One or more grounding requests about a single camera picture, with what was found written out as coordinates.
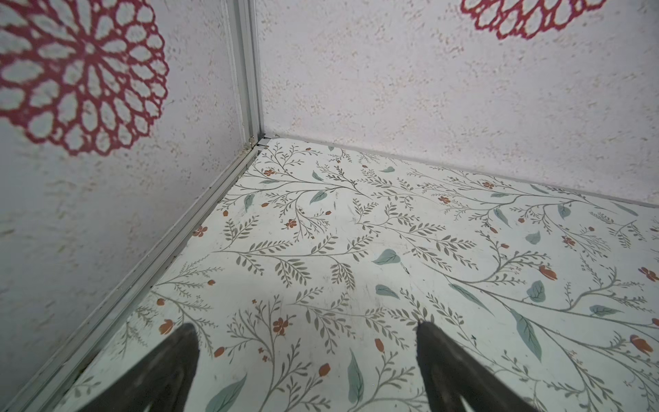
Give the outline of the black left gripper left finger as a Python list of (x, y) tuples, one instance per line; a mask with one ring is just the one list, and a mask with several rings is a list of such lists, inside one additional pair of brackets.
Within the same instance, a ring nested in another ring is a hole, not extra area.
[(195, 327), (183, 324), (82, 411), (182, 411), (199, 355)]

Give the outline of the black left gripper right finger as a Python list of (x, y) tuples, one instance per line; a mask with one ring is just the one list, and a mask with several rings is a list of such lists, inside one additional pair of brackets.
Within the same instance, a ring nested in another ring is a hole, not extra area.
[(416, 328), (416, 360), (432, 411), (532, 411), (534, 408), (431, 322)]

